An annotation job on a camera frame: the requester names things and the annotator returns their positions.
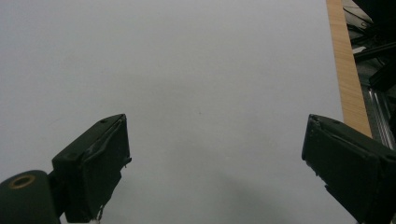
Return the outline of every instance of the cable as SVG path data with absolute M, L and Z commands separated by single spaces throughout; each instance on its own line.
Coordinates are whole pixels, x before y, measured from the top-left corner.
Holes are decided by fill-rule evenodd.
M 361 19 L 362 21 L 365 21 L 365 22 L 368 23 L 368 24 L 371 24 L 371 25 L 373 24 L 372 22 L 367 21 L 366 19 L 364 19 L 364 18 L 362 18 L 362 17 L 356 15 L 355 13 L 352 13 L 351 11 L 346 10 L 344 7 L 343 7 L 343 10 L 344 10 L 345 12 L 349 13 L 350 15 L 355 16 L 355 17 Z

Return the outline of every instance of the wooden board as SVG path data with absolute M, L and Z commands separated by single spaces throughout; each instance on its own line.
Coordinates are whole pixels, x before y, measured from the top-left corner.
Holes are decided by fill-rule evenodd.
M 332 44 L 337 67 L 344 122 L 371 137 L 370 125 L 361 93 L 352 48 L 347 33 L 347 24 L 340 0 L 327 0 Z

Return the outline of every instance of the white surface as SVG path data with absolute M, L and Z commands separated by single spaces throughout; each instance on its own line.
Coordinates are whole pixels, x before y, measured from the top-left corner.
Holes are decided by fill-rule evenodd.
M 353 223 L 301 160 L 342 119 L 325 1 L 3 1 L 0 179 L 125 113 L 103 223 Z

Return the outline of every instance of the white table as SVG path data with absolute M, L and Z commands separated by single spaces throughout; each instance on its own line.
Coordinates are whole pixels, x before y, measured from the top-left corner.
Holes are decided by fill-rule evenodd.
M 0 3 L 0 180 L 125 113 L 104 223 L 353 223 L 301 160 L 342 120 L 325 1 Z

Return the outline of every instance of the wooden edge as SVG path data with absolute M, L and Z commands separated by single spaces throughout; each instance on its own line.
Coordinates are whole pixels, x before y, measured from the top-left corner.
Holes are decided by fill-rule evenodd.
M 341 0 L 327 0 L 344 123 L 372 137 Z

